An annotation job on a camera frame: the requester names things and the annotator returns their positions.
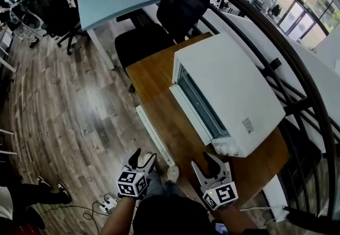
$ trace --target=black hair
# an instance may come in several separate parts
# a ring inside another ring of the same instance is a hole
[[[0,0],[0,6],[2,8],[10,8],[10,4],[5,0]]]

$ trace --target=black and white qr code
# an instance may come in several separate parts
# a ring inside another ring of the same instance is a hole
[[[248,132],[248,134],[250,134],[251,132],[254,131],[253,125],[251,124],[249,118],[245,119],[244,121],[242,121],[246,131]]]

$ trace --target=blue table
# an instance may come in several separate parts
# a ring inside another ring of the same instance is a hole
[[[87,31],[108,67],[113,70],[112,60],[98,40],[94,28],[104,22],[127,14],[160,0],[78,0],[81,28]]]

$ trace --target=extension cord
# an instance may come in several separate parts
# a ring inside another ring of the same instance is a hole
[[[103,213],[110,214],[111,209],[115,208],[117,204],[118,204],[117,201],[114,198],[110,197],[108,201],[105,201],[104,203],[102,203],[99,206],[99,208]]]

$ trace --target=white microwave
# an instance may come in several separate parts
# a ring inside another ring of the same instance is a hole
[[[170,90],[205,145],[247,157],[285,116],[244,50],[220,33],[175,53]]]

